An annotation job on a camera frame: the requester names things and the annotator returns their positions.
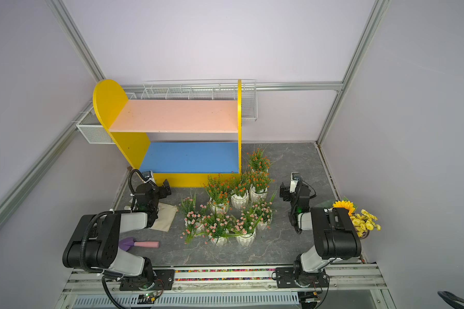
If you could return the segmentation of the yellow rack with coloured shelves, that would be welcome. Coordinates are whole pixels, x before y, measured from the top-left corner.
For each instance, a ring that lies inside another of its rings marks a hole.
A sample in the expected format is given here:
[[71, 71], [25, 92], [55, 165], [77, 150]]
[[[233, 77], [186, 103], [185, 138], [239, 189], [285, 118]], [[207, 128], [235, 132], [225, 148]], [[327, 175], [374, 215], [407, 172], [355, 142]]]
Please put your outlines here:
[[[130, 166], [158, 184], [200, 187], [209, 177], [242, 172], [242, 81], [233, 100], [133, 100], [113, 80], [98, 82], [93, 107], [101, 126]], [[231, 133], [235, 141], [152, 142], [151, 133]]]

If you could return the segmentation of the orange flower pot middle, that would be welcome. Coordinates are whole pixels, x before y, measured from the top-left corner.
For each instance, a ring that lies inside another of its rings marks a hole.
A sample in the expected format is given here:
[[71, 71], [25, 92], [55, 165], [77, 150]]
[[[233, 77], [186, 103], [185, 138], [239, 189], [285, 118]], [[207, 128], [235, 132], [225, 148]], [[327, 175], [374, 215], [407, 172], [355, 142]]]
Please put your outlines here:
[[246, 207], [250, 198], [251, 183], [249, 174], [235, 175], [229, 179], [229, 186], [232, 206], [238, 210]]

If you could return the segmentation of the pink flower pot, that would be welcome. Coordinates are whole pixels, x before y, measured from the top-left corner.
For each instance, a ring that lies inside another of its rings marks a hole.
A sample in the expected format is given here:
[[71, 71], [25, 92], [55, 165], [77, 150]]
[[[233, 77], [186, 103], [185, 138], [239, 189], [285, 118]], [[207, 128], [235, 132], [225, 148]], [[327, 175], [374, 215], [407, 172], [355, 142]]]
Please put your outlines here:
[[271, 198], [261, 198], [257, 202], [251, 204], [251, 213], [256, 220], [256, 229], [265, 230], [270, 228], [273, 219], [273, 200], [276, 194], [274, 193]]
[[182, 237], [185, 244], [191, 243], [196, 236], [205, 237], [206, 207], [197, 205], [197, 195], [183, 198], [178, 205], [180, 213], [184, 216], [184, 231]]
[[250, 247], [256, 238], [256, 228], [262, 216], [253, 207], [245, 209], [239, 217], [231, 218], [231, 233], [243, 247]]
[[216, 213], [207, 215], [202, 220], [202, 235], [214, 246], [221, 247], [227, 244], [230, 232], [233, 229], [233, 217], [228, 214]]

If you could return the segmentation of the beige garden glove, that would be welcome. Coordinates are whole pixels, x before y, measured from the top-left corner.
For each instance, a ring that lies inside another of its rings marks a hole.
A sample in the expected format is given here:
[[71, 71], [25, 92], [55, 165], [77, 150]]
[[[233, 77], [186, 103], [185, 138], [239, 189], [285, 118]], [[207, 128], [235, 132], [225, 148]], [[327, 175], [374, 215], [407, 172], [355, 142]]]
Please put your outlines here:
[[158, 218], [150, 229], [167, 233], [170, 230], [177, 211], [178, 208], [176, 206], [160, 202]]

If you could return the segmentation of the orange flower pot far back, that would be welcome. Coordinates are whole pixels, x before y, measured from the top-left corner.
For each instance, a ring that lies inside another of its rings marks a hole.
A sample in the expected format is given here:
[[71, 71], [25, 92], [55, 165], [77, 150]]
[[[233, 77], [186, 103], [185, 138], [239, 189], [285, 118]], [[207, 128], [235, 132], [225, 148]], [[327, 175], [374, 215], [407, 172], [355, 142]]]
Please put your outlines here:
[[267, 173], [271, 161], [264, 155], [265, 149], [257, 148], [256, 151], [248, 153], [247, 166], [251, 171]]

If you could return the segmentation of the sunflower bouquet pot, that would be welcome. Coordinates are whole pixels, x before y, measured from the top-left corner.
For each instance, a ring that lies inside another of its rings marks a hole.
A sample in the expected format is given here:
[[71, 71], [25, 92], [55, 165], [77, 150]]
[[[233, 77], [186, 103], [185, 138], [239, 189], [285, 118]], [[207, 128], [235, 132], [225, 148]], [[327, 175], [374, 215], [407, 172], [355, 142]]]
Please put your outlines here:
[[349, 217], [360, 239], [366, 239], [371, 231], [382, 229], [381, 225], [377, 223], [376, 216], [365, 209], [358, 211], [358, 207], [346, 197], [341, 200], [327, 200], [324, 202], [324, 206], [329, 209], [343, 208], [348, 210]]

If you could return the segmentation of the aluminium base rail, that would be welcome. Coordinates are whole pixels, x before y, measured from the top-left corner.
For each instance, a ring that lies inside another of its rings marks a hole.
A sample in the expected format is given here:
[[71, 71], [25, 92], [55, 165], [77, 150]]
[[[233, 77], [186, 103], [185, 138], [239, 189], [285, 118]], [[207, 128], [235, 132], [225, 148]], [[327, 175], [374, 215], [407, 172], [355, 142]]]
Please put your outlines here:
[[74, 270], [57, 308], [328, 308], [351, 296], [351, 308], [395, 308], [375, 264], [328, 266], [318, 279], [299, 283], [288, 265], [157, 267], [156, 282], [108, 279]]

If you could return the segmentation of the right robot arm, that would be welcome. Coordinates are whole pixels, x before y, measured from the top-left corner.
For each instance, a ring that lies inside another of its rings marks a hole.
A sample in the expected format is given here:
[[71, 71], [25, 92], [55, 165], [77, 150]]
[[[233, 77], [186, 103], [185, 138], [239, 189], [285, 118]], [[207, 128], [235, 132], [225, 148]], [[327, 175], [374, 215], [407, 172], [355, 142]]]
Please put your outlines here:
[[288, 218], [297, 234], [313, 233], [313, 246], [296, 258], [292, 274], [286, 269], [276, 270], [280, 288], [322, 286], [327, 282], [325, 268], [335, 261], [357, 258], [362, 252], [360, 237], [345, 208], [310, 207], [316, 197], [302, 180], [291, 180], [291, 185], [280, 186], [280, 197], [291, 204]]

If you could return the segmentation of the orange flower pot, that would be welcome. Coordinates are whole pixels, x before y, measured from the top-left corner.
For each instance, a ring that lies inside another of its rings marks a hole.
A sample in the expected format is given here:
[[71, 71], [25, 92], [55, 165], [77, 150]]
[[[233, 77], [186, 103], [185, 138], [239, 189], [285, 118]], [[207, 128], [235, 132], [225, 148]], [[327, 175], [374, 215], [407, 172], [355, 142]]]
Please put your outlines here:
[[232, 206], [238, 210], [246, 207], [250, 198], [251, 183], [249, 174], [235, 175], [229, 179], [229, 186]]
[[250, 172], [250, 198], [252, 202], [265, 200], [268, 195], [268, 188], [272, 179], [268, 172], [251, 171]]
[[210, 210], [214, 214], [226, 214], [229, 211], [230, 182], [221, 175], [208, 176], [204, 189], [210, 198]]
[[257, 148], [256, 151], [248, 153], [247, 166], [251, 171], [267, 173], [271, 161], [264, 155], [265, 149]]

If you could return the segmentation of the orange flower pot left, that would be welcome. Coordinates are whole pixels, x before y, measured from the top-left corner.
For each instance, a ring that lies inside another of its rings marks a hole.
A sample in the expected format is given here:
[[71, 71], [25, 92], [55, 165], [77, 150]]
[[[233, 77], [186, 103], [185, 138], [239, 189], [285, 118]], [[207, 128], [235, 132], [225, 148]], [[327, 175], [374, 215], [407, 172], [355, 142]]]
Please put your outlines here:
[[221, 175], [208, 176], [204, 189], [210, 198], [210, 210], [214, 214], [226, 214], [229, 211], [230, 182]]

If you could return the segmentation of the orange flower pot right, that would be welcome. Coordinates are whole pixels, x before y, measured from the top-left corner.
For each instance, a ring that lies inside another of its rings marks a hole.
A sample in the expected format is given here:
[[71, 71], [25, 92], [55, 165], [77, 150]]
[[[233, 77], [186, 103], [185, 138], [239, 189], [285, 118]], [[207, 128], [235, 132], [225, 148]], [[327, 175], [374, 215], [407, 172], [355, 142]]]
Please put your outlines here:
[[252, 202], [265, 200], [268, 195], [268, 188], [272, 179], [268, 172], [251, 171], [250, 172], [250, 198]]

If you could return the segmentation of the white mesh basket left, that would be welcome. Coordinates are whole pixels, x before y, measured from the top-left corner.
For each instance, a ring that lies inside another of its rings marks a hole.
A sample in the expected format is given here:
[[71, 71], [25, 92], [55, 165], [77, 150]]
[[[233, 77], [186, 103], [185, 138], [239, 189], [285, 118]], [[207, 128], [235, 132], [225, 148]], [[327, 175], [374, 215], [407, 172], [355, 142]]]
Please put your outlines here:
[[81, 119], [76, 122], [76, 127], [89, 144], [115, 144], [99, 122], [92, 100], [89, 101], [88, 109], [81, 112]]

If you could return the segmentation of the purple pink garden trowel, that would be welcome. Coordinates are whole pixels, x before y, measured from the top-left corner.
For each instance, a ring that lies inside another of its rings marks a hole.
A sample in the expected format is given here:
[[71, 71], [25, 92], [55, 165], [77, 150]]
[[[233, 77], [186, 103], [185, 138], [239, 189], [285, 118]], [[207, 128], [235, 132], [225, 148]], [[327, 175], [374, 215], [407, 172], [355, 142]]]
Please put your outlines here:
[[128, 252], [131, 248], [159, 248], [160, 242], [158, 241], [137, 241], [135, 238], [125, 238], [118, 242], [118, 247]]

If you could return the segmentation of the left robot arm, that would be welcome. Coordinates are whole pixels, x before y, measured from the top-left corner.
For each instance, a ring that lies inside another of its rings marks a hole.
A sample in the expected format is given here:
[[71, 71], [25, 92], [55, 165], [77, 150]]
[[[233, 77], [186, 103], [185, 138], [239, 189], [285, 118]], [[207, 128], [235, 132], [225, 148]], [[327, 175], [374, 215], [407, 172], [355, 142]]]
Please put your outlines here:
[[159, 218], [159, 202], [171, 195], [171, 187], [167, 180], [158, 185], [152, 172], [146, 176], [138, 169], [130, 172], [127, 182], [133, 198], [130, 208], [82, 216], [63, 252], [62, 262], [66, 268], [151, 290], [157, 284], [157, 275], [150, 259], [129, 253], [131, 245], [120, 245], [120, 234], [153, 227]]

